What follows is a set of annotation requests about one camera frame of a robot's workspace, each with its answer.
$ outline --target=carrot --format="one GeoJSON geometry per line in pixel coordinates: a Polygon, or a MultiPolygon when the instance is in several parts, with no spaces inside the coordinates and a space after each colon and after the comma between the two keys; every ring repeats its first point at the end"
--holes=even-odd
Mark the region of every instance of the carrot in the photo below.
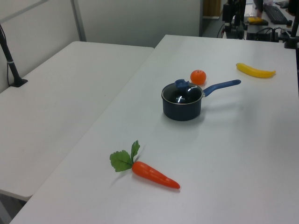
{"type": "Polygon", "coordinates": [[[134,162],[132,171],[134,172],[134,174],[150,181],[162,184],[169,188],[180,189],[180,185],[177,182],[161,174],[159,171],[155,170],[144,162],[134,162]]]}
{"type": "Polygon", "coordinates": [[[131,156],[125,150],[121,152],[115,152],[110,155],[111,165],[114,167],[116,172],[125,171],[127,169],[132,169],[133,173],[141,176],[150,181],[162,184],[166,187],[179,189],[180,185],[174,180],[168,178],[167,176],[161,174],[159,171],[150,167],[149,165],[133,160],[134,156],[137,155],[140,145],[138,141],[134,142],[131,149],[131,156]]]}

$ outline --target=saucepan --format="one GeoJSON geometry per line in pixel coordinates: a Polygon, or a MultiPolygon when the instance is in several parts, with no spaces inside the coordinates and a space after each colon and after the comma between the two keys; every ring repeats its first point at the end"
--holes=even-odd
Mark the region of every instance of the saucepan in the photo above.
{"type": "Polygon", "coordinates": [[[199,116],[201,99],[207,97],[213,91],[240,84],[239,79],[211,85],[202,90],[198,85],[179,79],[163,88],[163,112],[173,120],[192,120],[199,116]]]}

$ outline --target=orange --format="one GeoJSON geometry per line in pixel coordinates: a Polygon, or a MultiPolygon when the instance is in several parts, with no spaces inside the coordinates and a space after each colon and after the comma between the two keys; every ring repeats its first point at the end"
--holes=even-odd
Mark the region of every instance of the orange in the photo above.
{"type": "Polygon", "coordinates": [[[206,81],[206,73],[202,70],[195,70],[190,75],[191,82],[196,85],[202,85],[206,81]]]}

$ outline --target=yellow banana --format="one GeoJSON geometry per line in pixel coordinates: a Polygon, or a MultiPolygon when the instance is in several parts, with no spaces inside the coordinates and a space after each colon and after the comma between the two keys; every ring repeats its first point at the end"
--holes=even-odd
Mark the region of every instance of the yellow banana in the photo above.
{"type": "Polygon", "coordinates": [[[255,69],[243,63],[237,63],[236,66],[237,69],[240,70],[241,72],[244,72],[247,75],[258,77],[258,78],[270,78],[276,73],[276,71],[264,71],[264,70],[255,69]]]}

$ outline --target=plastic fruit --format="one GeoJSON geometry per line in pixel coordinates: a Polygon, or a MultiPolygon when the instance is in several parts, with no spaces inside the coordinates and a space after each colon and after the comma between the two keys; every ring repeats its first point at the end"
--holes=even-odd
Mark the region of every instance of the plastic fruit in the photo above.
{"type": "Polygon", "coordinates": [[[202,70],[195,70],[190,75],[191,82],[196,85],[202,85],[206,81],[206,73],[202,70]]]}
{"type": "Polygon", "coordinates": [[[236,66],[237,69],[240,70],[241,72],[244,72],[249,76],[258,77],[258,78],[270,78],[276,73],[276,71],[264,71],[264,70],[255,69],[243,63],[237,63],[236,66]]]}

